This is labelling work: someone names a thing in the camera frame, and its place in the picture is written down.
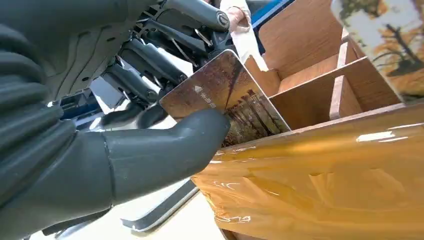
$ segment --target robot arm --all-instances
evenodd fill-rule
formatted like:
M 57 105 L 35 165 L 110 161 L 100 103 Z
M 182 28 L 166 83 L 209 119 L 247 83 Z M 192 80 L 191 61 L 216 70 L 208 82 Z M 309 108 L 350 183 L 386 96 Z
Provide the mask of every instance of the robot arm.
M 58 105 L 46 106 L 101 75 L 152 2 L 2 2 L 0 239 L 22 239 L 189 177 L 221 146 L 230 126 L 212 109 L 167 130 L 81 133 L 60 120 Z
M 80 133 L 42 100 L 40 69 L 29 58 L 0 53 L 0 233 L 19 239 L 90 215 L 201 171 L 229 129 L 207 109 L 166 130 Z

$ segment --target wooden divider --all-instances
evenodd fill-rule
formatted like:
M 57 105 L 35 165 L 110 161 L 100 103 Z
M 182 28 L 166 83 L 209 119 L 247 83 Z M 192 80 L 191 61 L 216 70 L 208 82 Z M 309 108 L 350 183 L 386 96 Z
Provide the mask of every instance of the wooden divider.
M 330 106 L 330 120 L 339 119 L 354 114 L 362 113 L 363 110 L 356 98 L 348 79 L 342 75 L 334 80 L 334 88 Z
M 269 99 L 291 129 L 327 122 L 330 120 L 335 78 L 339 76 L 345 76 L 349 80 L 351 91 L 364 112 L 400 102 L 367 57 L 327 72 Z
M 252 56 L 246 60 L 244 66 L 267 97 L 271 97 L 278 92 L 281 80 L 275 70 L 261 71 Z
M 260 28 L 263 58 L 281 79 L 339 52 L 343 28 L 330 4 L 331 0 L 296 0 Z
M 349 33 L 343 29 L 341 36 L 337 67 L 342 68 L 363 53 L 358 50 L 349 38 Z M 357 61 L 356 67 L 347 68 L 344 75 L 334 80 L 329 118 L 331 120 L 358 114 L 385 106 L 399 103 L 399 99 L 366 58 Z
M 283 80 L 281 80 L 281 84 L 279 85 L 278 92 L 284 92 L 291 88 L 294 88 L 300 84 L 303 84 L 313 78 L 321 76 L 325 73 L 328 73 L 334 70 L 337 66 L 337 54 L 324 59 L 310 67 L 307 67 L 297 73 L 290 75 Z

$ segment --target tree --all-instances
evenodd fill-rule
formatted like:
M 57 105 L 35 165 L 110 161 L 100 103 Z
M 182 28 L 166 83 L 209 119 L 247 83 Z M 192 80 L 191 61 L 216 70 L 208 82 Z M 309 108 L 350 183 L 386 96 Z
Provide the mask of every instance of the tree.
M 381 0 L 342 0 L 340 18 L 345 20 L 353 13 L 359 12 L 360 10 L 363 10 L 370 16 L 378 18 L 381 14 L 379 10 L 382 10 L 380 5 Z
M 341 0 L 341 7 L 340 18 L 347 26 L 349 25 L 347 18 L 356 12 L 364 11 L 370 18 L 379 18 L 388 10 L 383 0 Z M 387 57 L 389 62 L 378 65 L 390 69 L 387 74 L 389 77 L 401 76 L 424 68 L 423 61 L 409 47 L 409 43 L 416 35 L 410 32 L 403 33 L 401 27 L 386 24 L 385 29 L 381 31 L 385 43 L 375 51 L 382 54 L 372 61 L 390 56 Z

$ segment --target card with forest image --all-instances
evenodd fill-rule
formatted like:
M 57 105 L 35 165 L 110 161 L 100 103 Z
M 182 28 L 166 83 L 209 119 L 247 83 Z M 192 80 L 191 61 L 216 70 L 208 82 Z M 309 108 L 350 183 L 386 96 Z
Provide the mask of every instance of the card with forest image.
M 231 50 L 212 59 L 159 103 L 177 122 L 199 110 L 221 111 L 231 124 L 223 147 L 290 130 Z
M 404 101 L 424 98 L 424 0 L 333 0 L 331 9 Z

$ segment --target yellow plastic wrap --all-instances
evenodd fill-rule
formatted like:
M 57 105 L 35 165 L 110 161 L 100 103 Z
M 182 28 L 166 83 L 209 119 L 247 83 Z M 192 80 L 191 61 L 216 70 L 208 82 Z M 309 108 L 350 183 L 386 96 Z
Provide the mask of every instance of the yellow plastic wrap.
M 424 104 L 393 108 L 224 148 L 192 179 L 241 234 L 423 239 Z

